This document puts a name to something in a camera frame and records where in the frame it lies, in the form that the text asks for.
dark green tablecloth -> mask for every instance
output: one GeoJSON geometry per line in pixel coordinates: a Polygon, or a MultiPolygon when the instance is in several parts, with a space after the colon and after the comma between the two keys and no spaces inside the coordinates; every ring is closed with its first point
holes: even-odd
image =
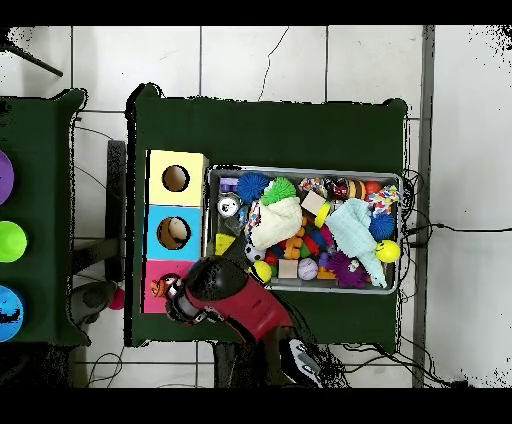
{"type": "Polygon", "coordinates": [[[66,90],[55,99],[0,97],[0,150],[15,172],[0,220],[19,224],[28,247],[0,263],[0,284],[22,299],[25,317],[14,342],[87,344],[67,315],[71,270],[70,123],[85,98],[66,90]]]}
{"type": "MultiPolygon", "coordinates": [[[[139,312],[147,149],[200,152],[210,164],[401,174],[406,110],[400,99],[384,105],[312,105],[163,98],[158,87],[141,85],[127,103],[129,160],[135,154],[134,299],[126,323],[133,344],[146,339],[238,340],[223,323],[187,327],[165,315],[139,312]]],[[[279,292],[279,296],[300,310],[320,343],[368,342],[394,349],[396,294],[279,292]]]]}

light blue cloth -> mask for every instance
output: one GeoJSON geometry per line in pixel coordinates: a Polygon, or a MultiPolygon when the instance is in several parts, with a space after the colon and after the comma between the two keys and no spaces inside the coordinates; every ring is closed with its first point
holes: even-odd
{"type": "Polygon", "coordinates": [[[384,271],[375,254],[377,242],[368,230],[370,222],[368,203],[360,199],[348,199],[325,220],[338,250],[349,258],[359,259],[374,286],[386,287],[384,271]]]}

yellow box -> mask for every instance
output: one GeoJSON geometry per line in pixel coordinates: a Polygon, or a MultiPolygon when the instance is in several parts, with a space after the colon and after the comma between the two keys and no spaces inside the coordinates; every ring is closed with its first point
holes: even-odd
{"type": "Polygon", "coordinates": [[[201,153],[166,150],[148,150],[146,154],[149,155],[150,205],[202,207],[208,159],[201,153]]]}

circular hole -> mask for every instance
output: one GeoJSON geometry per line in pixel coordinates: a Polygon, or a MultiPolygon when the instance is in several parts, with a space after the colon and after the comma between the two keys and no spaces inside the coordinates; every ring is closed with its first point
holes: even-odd
{"type": "Polygon", "coordinates": [[[169,166],[162,174],[164,187],[172,192],[183,191],[190,182],[190,175],[185,168],[179,165],[169,166]]]}
{"type": "Polygon", "coordinates": [[[181,249],[190,239],[190,227],[183,218],[165,218],[156,230],[156,237],[166,249],[181,249]]]}

white cloth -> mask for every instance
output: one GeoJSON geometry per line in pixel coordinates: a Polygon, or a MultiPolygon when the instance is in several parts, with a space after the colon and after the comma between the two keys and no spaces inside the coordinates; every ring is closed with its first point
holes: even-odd
{"type": "Polygon", "coordinates": [[[251,241],[257,249],[267,249],[293,237],[302,224],[298,197],[287,197],[265,206],[260,203],[260,223],[252,229],[251,241]]]}

